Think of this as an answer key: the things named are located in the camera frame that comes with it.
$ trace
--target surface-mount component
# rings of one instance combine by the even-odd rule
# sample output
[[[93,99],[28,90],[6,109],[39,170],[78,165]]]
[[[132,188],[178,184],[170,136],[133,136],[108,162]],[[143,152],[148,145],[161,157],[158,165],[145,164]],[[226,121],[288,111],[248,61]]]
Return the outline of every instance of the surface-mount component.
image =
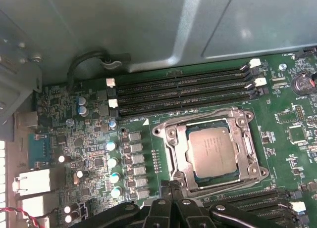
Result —
[[[129,140],[130,141],[141,140],[141,133],[140,132],[129,133]]]
[[[130,149],[131,149],[131,152],[140,152],[142,151],[142,144],[141,143],[137,143],[137,144],[131,144],[130,145]]]
[[[183,184],[183,194],[217,194],[253,186],[268,176],[268,169],[258,164],[248,126],[253,117],[250,111],[222,108],[153,128],[164,141],[170,179]],[[219,177],[225,181],[218,182]]]
[[[137,190],[138,199],[148,198],[150,196],[150,191],[148,188],[142,188]]]
[[[133,167],[134,175],[144,175],[146,173],[146,168],[144,165]]]
[[[144,156],[142,154],[132,155],[132,163],[133,164],[140,164],[144,162]]]

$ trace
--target solid capacitor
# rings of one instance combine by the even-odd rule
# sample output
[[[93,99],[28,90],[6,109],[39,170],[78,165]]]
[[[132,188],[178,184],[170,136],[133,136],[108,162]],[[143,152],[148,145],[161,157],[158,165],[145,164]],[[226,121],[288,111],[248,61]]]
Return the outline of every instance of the solid capacitor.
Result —
[[[69,155],[61,155],[59,158],[58,158],[58,161],[60,163],[64,163],[64,162],[71,162],[73,159],[71,158],[71,156]]]
[[[72,211],[75,211],[76,209],[78,208],[78,203],[77,202],[73,202],[72,204],[70,204],[69,206],[66,206],[64,208],[64,212],[66,214],[72,212]]]
[[[117,158],[110,158],[108,161],[107,161],[107,165],[110,169],[116,167],[119,163],[119,160]]]
[[[71,223],[73,220],[79,217],[79,213],[77,211],[70,213],[65,217],[66,223]]]
[[[114,143],[113,141],[109,141],[109,142],[106,144],[106,149],[107,149],[108,151],[114,151],[116,148],[117,148],[117,145],[116,145],[116,143]]]
[[[87,106],[87,101],[82,96],[77,98],[77,103],[78,103],[79,106]]]
[[[118,198],[122,194],[122,188],[121,187],[114,187],[113,190],[111,190],[111,197]]]
[[[117,183],[120,181],[120,177],[121,175],[119,173],[113,173],[112,175],[110,175],[110,183]]]
[[[111,121],[109,122],[109,127],[110,127],[111,130],[116,130],[117,127],[118,127],[117,121],[116,121],[116,120],[111,120]]]
[[[89,172],[87,170],[79,170],[76,175],[78,178],[86,178],[89,176]]]
[[[86,108],[85,106],[80,106],[78,108],[78,113],[83,116],[83,117],[86,117],[88,114],[89,114],[89,110],[88,108]]]

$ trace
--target ram slot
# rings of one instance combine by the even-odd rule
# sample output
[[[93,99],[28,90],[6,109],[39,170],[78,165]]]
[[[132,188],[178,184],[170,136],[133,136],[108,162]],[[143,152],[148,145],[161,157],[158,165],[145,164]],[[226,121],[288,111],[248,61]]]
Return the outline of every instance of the ram slot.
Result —
[[[249,70],[249,67],[247,65],[244,65],[243,67],[231,67],[231,68],[225,68],[225,69],[210,69],[212,74],[239,74],[239,73],[244,73]],[[183,75],[181,71],[174,71],[168,74],[167,76],[163,77],[151,77],[150,79],[145,79],[142,81],[142,83],[151,83],[151,82],[156,82],[156,81],[161,81],[161,80],[169,80],[169,79],[175,79],[175,78],[183,78],[183,77],[189,77],[189,76],[199,76],[199,75],[204,75],[207,74],[206,72],[202,73],[187,73],[186,75]],[[120,84],[120,86],[131,86],[131,85],[137,85],[139,84],[139,81],[129,81],[128,83],[123,83]]]
[[[172,113],[175,111],[184,111],[184,110],[195,110],[197,108],[204,108],[204,107],[210,107],[210,106],[218,106],[218,105],[225,105],[225,104],[232,104],[232,103],[237,103],[237,102],[242,102],[242,101],[248,101],[256,98],[256,93],[254,91],[249,92],[244,95],[235,95],[229,98],[219,98],[212,102],[196,102],[195,104],[191,105],[178,105],[175,107],[165,107],[162,109],[156,109],[156,110],[147,110],[147,111],[128,111],[125,113],[122,113],[120,110],[118,112],[119,116],[121,119],[126,119],[135,116],[135,117],[140,117],[140,116],[155,116],[158,114],[162,113]]]
[[[139,93],[135,95],[127,95],[121,96],[118,98],[119,106],[126,106],[129,104],[136,104],[138,102],[151,102],[157,101],[161,99],[171,99],[171,98],[178,98],[188,95],[198,95],[202,93],[212,93],[212,92],[221,92],[227,90],[236,90],[236,89],[243,89],[252,82],[246,83],[236,83],[231,82],[227,85],[219,85],[219,84],[203,84],[199,86],[190,86],[190,87],[181,87],[176,89],[170,90],[162,90],[157,92],[146,92],[146,93]]]
[[[189,76],[183,78],[175,78],[170,80],[162,80],[150,83],[139,83],[137,85],[127,85],[117,87],[118,96],[130,95],[138,92],[152,92],[158,90],[173,89],[175,87],[194,86],[207,83],[224,83],[240,79],[242,82],[248,78],[250,72],[239,74],[218,75],[205,74],[200,76]]]
[[[230,100],[235,98],[244,98],[246,95],[253,93],[254,91],[232,90],[230,92],[223,93],[208,93],[198,96],[181,97],[177,99],[161,100],[151,103],[143,103],[136,105],[128,105],[119,107],[120,115],[130,115],[131,113],[149,113],[149,112],[161,112],[162,110],[182,109],[189,106],[196,106],[202,104],[212,104],[221,102],[224,100]]]
[[[264,190],[264,191],[256,191],[251,193],[245,193],[241,195],[231,196],[231,197],[225,197],[213,201],[203,202],[204,207],[210,207],[212,204],[216,202],[221,203],[235,203],[239,201],[245,201],[246,203],[252,203],[252,200],[255,198],[261,199],[262,197],[266,196],[272,196],[276,197],[278,195],[284,196],[285,191],[279,190],[279,189],[272,189],[272,190]]]

